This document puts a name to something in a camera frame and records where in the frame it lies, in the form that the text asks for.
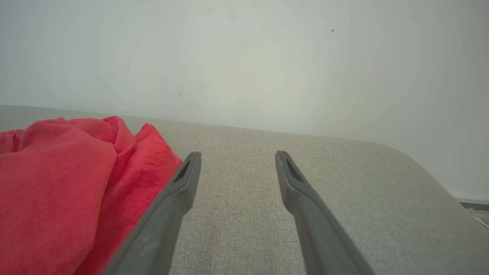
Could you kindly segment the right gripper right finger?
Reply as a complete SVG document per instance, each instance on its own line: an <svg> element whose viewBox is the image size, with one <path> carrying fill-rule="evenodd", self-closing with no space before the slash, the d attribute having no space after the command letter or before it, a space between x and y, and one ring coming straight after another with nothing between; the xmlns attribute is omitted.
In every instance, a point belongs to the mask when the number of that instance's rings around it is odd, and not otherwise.
<svg viewBox="0 0 489 275"><path fill-rule="evenodd" d="M282 201L295 219L308 275L374 275L372 267L292 157L278 151L275 165Z"/></svg>

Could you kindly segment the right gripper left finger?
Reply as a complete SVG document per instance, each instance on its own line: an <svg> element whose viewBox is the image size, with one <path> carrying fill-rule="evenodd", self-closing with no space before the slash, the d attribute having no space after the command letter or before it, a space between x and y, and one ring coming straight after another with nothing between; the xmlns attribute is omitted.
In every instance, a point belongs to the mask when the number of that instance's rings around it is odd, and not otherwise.
<svg viewBox="0 0 489 275"><path fill-rule="evenodd" d="M168 275L183 216L192 208L201 153L191 152L141 216L102 275Z"/></svg>

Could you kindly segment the red Bulls shorts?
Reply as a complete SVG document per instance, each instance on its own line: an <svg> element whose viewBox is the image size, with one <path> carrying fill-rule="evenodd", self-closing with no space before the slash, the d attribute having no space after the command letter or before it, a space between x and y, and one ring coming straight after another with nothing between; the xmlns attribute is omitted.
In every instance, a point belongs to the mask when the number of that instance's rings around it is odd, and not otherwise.
<svg viewBox="0 0 489 275"><path fill-rule="evenodd" d="M100 275L181 165L117 116L0 133L0 275Z"/></svg>

